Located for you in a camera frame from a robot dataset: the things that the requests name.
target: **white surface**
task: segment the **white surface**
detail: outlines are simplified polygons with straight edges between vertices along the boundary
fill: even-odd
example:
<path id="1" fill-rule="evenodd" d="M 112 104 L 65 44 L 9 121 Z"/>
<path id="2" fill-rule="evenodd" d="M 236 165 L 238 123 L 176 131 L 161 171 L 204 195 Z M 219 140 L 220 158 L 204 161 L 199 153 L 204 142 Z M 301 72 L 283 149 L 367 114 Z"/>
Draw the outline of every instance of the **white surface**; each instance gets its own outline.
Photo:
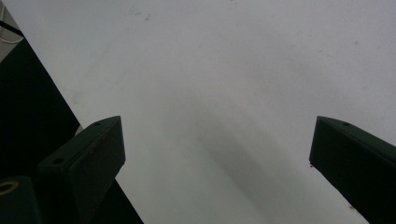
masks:
<path id="1" fill-rule="evenodd" d="M 146 223 L 366 223 L 316 116 L 395 144 L 396 2 L 4 0 L 83 126 L 122 116 Z"/>

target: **screw hole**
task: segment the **screw hole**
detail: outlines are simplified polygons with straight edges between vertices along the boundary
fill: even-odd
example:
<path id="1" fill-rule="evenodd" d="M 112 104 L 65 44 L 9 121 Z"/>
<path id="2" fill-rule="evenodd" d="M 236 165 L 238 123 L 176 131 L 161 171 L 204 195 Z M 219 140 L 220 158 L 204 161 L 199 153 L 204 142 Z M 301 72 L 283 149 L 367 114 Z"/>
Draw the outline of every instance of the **screw hole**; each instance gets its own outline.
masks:
<path id="1" fill-rule="evenodd" d="M 0 183 L 0 196 L 10 193 L 19 185 L 18 181 Z"/>
<path id="2" fill-rule="evenodd" d="M 53 164 L 60 164 L 60 163 L 62 163 L 62 162 L 64 162 L 64 159 L 56 159 L 55 161 L 53 161 Z"/>

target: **dark panel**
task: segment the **dark panel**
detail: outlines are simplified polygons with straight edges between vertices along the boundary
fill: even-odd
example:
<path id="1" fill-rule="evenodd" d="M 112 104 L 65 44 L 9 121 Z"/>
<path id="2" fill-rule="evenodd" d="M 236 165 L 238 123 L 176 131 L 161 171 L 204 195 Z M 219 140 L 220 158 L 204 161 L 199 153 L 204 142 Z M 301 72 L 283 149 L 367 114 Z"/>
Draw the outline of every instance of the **dark panel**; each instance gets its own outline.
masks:
<path id="1" fill-rule="evenodd" d="M 26 40 L 0 62 L 0 179 L 37 176 L 78 121 Z"/>
<path id="2" fill-rule="evenodd" d="M 396 223 L 396 147 L 318 117 L 309 160 L 370 223 Z"/>

